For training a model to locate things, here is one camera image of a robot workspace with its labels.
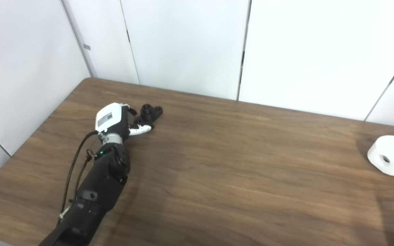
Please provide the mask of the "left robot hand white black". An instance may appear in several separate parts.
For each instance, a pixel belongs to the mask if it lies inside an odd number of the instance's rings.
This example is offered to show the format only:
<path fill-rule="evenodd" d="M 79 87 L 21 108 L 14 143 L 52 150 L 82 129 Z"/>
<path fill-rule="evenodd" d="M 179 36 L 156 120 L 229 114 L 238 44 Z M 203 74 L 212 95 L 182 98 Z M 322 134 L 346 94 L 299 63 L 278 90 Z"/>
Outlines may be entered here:
<path fill-rule="evenodd" d="M 141 135 L 154 129 L 151 123 L 128 123 L 128 114 L 137 115 L 137 111 L 128 104 L 112 103 L 101 109 L 96 115 L 95 130 L 98 135 L 120 136 L 123 140 L 129 136 Z"/>

